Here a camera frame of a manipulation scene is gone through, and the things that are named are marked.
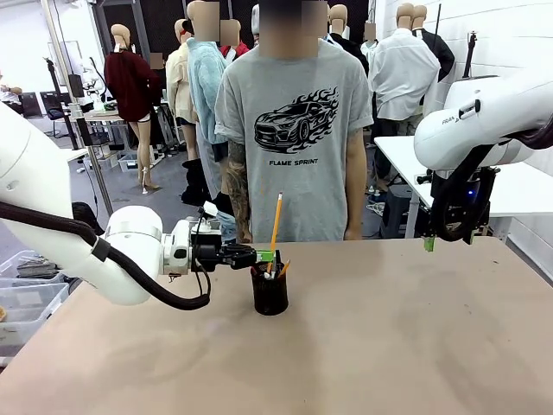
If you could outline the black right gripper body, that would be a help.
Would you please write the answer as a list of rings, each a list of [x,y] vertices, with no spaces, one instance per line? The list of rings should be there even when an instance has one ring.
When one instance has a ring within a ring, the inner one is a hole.
[[[433,194],[430,225],[436,237],[471,237],[489,215],[496,170],[454,171]]]

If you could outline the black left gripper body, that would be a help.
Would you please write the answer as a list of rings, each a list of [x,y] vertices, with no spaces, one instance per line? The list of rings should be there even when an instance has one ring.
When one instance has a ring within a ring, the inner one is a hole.
[[[200,271],[202,267],[206,272],[213,272],[217,265],[225,263],[222,253],[222,245],[200,244],[191,246],[189,268],[191,272]]]

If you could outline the long yellow pencil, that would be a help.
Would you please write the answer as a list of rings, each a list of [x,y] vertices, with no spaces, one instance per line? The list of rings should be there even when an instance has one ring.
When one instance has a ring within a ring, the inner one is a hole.
[[[275,277],[275,269],[277,267],[276,242],[277,242],[278,228],[279,228],[279,222],[280,222],[280,215],[282,211],[282,203],[283,203],[283,193],[280,192],[277,197],[276,213],[275,213],[275,219],[274,219],[271,242],[270,242],[272,259],[270,262],[270,267],[268,268],[268,273],[270,274],[271,278]]]

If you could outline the person's tattooed right forearm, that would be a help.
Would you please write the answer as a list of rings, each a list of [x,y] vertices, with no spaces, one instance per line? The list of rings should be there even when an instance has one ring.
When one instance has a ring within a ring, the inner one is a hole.
[[[226,173],[226,186],[237,227],[244,232],[250,231],[250,202],[246,173],[229,169]]]

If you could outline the person's left forearm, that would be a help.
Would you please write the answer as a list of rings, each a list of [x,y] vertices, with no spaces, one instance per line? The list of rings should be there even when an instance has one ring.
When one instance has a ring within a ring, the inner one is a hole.
[[[346,174],[347,230],[360,232],[364,212],[365,174]]]

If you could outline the black mesh pen holder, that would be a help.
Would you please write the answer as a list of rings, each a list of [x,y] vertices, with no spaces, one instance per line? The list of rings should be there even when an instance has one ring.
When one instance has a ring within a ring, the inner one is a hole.
[[[282,262],[277,264],[274,278],[265,277],[267,266],[260,263],[251,268],[254,308],[260,315],[276,316],[289,306],[287,279]]]

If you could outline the large white table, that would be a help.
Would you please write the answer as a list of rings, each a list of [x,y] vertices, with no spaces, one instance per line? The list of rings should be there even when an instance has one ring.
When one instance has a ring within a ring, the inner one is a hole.
[[[416,158],[413,137],[378,137],[375,143],[419,200],[429,207],[433,201],[431,185],[416,181],[426,168]],[[553,214],[553,177],[524,162],[501,165],[490,202],[493,218]]]

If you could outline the person in gray T-shirt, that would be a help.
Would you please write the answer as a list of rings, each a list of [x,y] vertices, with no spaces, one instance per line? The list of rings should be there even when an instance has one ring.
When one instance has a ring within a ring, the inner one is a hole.
[[[342,241],[346,174],[367,178],[365,69],[320,35],[322,0],[258,4],[258,45],[226,68],[215,106],[228,169],[247,176],[252,242],[271,241],[280,192],[276,240]]]

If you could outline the black tripod stand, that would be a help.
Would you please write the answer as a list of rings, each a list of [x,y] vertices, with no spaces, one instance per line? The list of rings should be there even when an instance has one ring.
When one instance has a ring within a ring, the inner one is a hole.
[[[463,70],[463,79],[467,79],[470,77],[471,74],[471,66],[472,66],[472,59],[474,55],[474,48],[477,42],[477,33],[475,31],[471,31],[468,34],[467,38],[467,57],[465,61],[465,66]]]

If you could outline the mannequin in light blue fleece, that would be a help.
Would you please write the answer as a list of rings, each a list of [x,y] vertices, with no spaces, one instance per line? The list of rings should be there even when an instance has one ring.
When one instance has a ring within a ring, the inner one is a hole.
[[[200,158],[217,208],[233,214],[226,190],[227,139],[215,133],[215,104],[226,60],[219,51],[219,5],[193,0],[187,6],[194,34],[187,40],[190,92],[200,128]]]

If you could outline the mannequin in cream shirt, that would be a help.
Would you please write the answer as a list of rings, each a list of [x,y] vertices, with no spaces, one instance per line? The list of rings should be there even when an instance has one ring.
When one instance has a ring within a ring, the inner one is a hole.
[[[182,164],[186,170],[187,186],[181,194],[181,201],[191,206],[202,206],[205,201],[211,200],[211,195],[200,160],[196,137],[198,119],[188,78],[187,40],[194,35],[194,28],[190,20],[179,19],[174,30],[179,47],[169,54],[165,71],[169,110],[183,133],[188,154],[187,161]]]

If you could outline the clear plastic storage bin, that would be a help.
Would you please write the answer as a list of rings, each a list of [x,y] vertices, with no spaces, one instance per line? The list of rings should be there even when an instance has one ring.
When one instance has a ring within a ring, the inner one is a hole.
[[[7,366],[69,294],[56,264],[32,250],[0,264],[0,367]]]

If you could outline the mannequin in maroon sweater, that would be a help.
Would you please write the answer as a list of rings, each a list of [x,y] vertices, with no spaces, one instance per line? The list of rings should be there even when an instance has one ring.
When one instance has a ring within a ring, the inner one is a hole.
[[[117,101],[118,116],[137,137],[138,180],[143,192],[159,189],[151,179],[151,113],[161,101],[159,76],[149,63],[131,50],[130,30],[120,23],[111,26],[114,49],[105,57],[107,89]]]

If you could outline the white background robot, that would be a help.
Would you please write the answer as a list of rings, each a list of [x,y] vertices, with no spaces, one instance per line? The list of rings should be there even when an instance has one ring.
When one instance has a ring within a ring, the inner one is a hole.
[[[103,111],[105,109],[105,83],[103,76],[99,73],[96,62],[92,57],[82,61],[84,97],[81,104],[87,111]]]

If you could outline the seated background person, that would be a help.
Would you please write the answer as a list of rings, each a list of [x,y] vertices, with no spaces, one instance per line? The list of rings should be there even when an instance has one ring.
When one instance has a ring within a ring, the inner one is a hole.
[[[24,110],[20,100],[21,95],[22,89],[19,86],[11,86],[0,71],[0,102],[19,115],[23,115]]]

